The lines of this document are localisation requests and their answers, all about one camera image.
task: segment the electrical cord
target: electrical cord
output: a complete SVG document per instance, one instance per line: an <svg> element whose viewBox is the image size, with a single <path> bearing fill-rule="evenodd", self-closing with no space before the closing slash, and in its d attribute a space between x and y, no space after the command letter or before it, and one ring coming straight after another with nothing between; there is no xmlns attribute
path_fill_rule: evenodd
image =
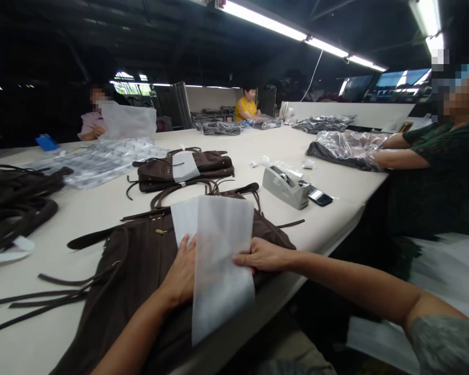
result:
<svg viewBox="0 0 469 375"><path fill-rule="evenodd" d="M314 73L316 73L316 68L318 67L319 61L322 59L322 54L323 54L323 50L322 50L322 52L320 53L320 55L318 57L318 62L316 63L316 66L314 67L314 72L313 72L313 76L311 77L311 82L309 83L309 87L307 88L306 93L304 94L304 96L302 97L302 99L299 102L304 100L304 98L307 95L307 92L309 91L309 89L311 88L311 85L313 84Z"/></svg>

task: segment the dark ceiling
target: dark ceiling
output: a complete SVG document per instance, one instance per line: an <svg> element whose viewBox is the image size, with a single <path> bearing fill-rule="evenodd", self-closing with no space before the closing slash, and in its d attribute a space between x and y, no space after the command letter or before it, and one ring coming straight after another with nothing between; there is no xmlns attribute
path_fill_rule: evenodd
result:
<svg viewBox="0 0 469 375"><path fill-rule="evenodd" d="M390 70L430 65L406 0L252 2ZM118 69L147 74L154 82L239 85L244 72L298 43L212 5L188 0L0 1L0 80L107 81ZM469 0L440 0L443 23L451 24L468 6ZM327 60L346 67L331 55ZM363 67L357 71L371 73ZM334 72L346 73L342 68Z"/></svg>

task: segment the table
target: table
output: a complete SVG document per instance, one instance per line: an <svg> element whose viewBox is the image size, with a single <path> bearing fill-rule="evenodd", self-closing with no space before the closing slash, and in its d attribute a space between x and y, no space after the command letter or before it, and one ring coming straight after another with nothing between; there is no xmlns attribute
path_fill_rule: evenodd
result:
<svg viewBox="0 0 469 375"><path fill-rule="evenodd" d="M236 176L235 181L223 183L222 190L259 183L261 206L266 218L276 225L305 219L305 223L284 231L300 251L329 255L354 229L364 204L387 175L313 159L316 169L309 171L308 178L335 200L327 207L310 202L307 208L297 211L262 188L263 166L249 167L249 162L265 154L301 169L301 161L306 158L304 152L314 138L290 127L264 131L249 129L240 136L203 136L190 129L158 133L155 143L171 149L180 148L183 144L186 147L198 146L204 151L228 151ZM42 154L37 147L28 148L0 159L0 164L25 163ZM130 174L131 180L136 178L137 172ZM135 187L130 191L134 200L130 201L125 196L128 185L126 177L122 176L92 190L79 191L67 186L53 194L59 211L29 237L36 245L34 253L17 262L0 264L0 298L59 289L39 280L36 276L41 272L67 280L92 276L103 243L80 251L70 250L66 244L81 235L119 224L123 216L148 211L156 193L143 194ZM164 204L200 194L204 194L203 186L189 186L171 194ZM246 197L253 201L251 195ZM253 308L208 337L195 348L192 357L172 373L216 373L304 282L304 277L292 273L282 273L271 279L258 293ZM0 374L44 374L52 370L75 336L82 308L83 303L66 305L0 331ZM0 323L31 310L0 306Z"/></svg>

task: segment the hand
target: hand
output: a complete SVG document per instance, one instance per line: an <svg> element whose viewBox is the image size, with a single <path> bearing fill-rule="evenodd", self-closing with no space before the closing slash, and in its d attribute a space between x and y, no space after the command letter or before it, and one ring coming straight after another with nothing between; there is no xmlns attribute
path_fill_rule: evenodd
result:
<svg viewBox="0 0 469 375"><path fill-rule="evenodd" d="M106 129L101 128L100 126L94 125L94 127L92 128L92 132L97 138L99 138L100 135L106 133Z"/></svg>
<svg viewBox="0 0 469 375"><path fill-rule="evenodd" d="M254 267L260 271L285 271L290 265L292 253L294 251L254 237L250 254L236 255L234 263L238 266Z"/></svg>
<svg viewBox="0 0 469 375"><path fill-rule="evenodd" d="M188 238L186 234L182 239L176 259L157 290L170 301L171 307L182 305L193 298L196 235L186 246Z"/></svg>

